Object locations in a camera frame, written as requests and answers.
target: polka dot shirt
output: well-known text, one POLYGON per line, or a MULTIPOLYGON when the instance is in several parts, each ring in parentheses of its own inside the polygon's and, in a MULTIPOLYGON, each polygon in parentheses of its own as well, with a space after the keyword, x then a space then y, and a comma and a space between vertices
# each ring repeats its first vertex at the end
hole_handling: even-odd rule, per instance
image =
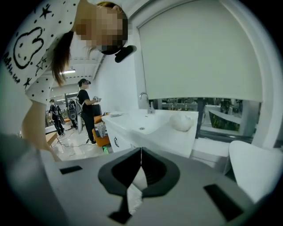
MULTIPOLYGON (((54 83, 50 70, 54 48, 62 36, 72 29, 79 1, 45 0, 17 29, 0 62, 0 90, 3 93, 0 105, 7 105, 11 99, 18 103, 4 108, 6 110, 0 113, 1 118, 12 117, 11 111, 17 112, 18 105, 22 104, 27 106, 26 109, 21 106, 23 111, 19 107, 24 115, 19 115, 19 112, 14 115, 22 120, 31 106, 29 99, 47 104, 50 87, 54 83)), ((0 129, 10 130, 9 127, 11 124, 2 125, 0 129)))

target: gray surface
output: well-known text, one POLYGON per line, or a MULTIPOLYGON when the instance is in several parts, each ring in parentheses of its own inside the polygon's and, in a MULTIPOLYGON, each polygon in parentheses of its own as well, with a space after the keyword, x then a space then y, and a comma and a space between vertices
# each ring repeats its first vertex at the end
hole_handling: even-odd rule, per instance
MULTIPOLYGON (((94 222, 97 225, 119 225, 108 215, 118 210, 121 198, 106 192, 97 173, 103 164, 127 152, 59 162, 59 168, 79 165, 83 170, 66 175, 57 173, 56 180, 54 174, 57 171, 54 168, 48 171, 48 174, 53 174, 51 184, 72 225, 94 222)), ((127 225, 222 225, 225 218, 203 189, 210 184, 217 184, 244 210, 252 206, 251 200, 236 183, 209 166, 168 152, 154 152, 177 164, 181 171, 180 180, 167 195, 144 199, 127 225)))
MULTIPOLYGON (((14 192, 45 223, 121 225, 108 215, 119 209, 122 199, 107 193, 98 180, 98 171, 105 163, 129 151, 54 162, 48 152, 36 151, 22 139, 0 138, 5 147, 1 150, 3 166, 14 192), (77 165, 83 169, 64 175, 59 171, 77 165)), ((168 152, 154 152, 177 164, 180 179, 167 195, 145 198, 126 225, 223 225, 226 220, 203 189, 210 184, 217 184, 243 210, 252 206, 236 183, 209 166, 168 152)))

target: long brown hair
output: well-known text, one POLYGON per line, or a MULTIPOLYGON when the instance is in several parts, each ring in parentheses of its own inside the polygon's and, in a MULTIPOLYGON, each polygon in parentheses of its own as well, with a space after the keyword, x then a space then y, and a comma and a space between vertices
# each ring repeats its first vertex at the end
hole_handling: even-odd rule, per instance
MULTIPOLYGON (((96 5, 102 7, 108 7, 108 8, 113 8, 114 6, 118 6, 117 4, 108 1, 99 2, 96 5)), ((122 13, 123 13, 123 26, 124 26, 124 23, 128 23, 128 21, 127 21, 127 16, 123 10, 122 13)), ((65 75, 63 74, 63 72, 65 66, 68 65, 70 61, 70 57, 71 57, 70 47, 73 36, 74 36, 73 31, 69 31, 68 33, 65 33, 62 39, 58 42, 56 48, 54 49, 54 57, 52 59, 51 68, 52 68, 53 76, 57 81, 57 83, 59 84, 59 86, 61 86, 65 81, 65 75)), ((90 54, 95 49, 96 47, 90 48, 88 53, 90 54)))

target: window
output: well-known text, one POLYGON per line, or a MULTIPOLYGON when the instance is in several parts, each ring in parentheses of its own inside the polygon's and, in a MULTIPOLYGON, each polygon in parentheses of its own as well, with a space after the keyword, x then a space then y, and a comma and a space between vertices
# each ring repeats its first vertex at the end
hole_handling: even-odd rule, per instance
POLYGON ((224 142, 251 143, 260 115, 259 102, 239 99, 168 98, 153 102, 155 109, 198 111, 202 120, 196 137, 224 142))

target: black shirt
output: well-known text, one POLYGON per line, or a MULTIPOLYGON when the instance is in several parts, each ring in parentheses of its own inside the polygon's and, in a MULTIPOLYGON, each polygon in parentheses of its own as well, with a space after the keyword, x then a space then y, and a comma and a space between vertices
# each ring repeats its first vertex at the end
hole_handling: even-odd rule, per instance
POLYGON ((54 118, 57 118, 57 115, 55 114, 55 112, 58 111, 58 114, 59 114, 59 111, 61 111, 61 109, 60 109, 60 107, 58 105, 52 104, 50 106, 49 113, 51 111, 52 111, 52 119, 54 120, 54 118))
MULTIPOLYGON (((87 91, 85 90, 80 90, 79 91, 79 94, 78 94, 78 99, 79 99, 79 103, 80 104, 83 104, 83 102, 85 100, 89 100, 89 96, 88 96, 88 93, 87 91)), ((92 105, 86 105, 84 103, 83 105, 83 113, 89 115, 89 116, 93 116, 93 113, 92 113, 92 105)))

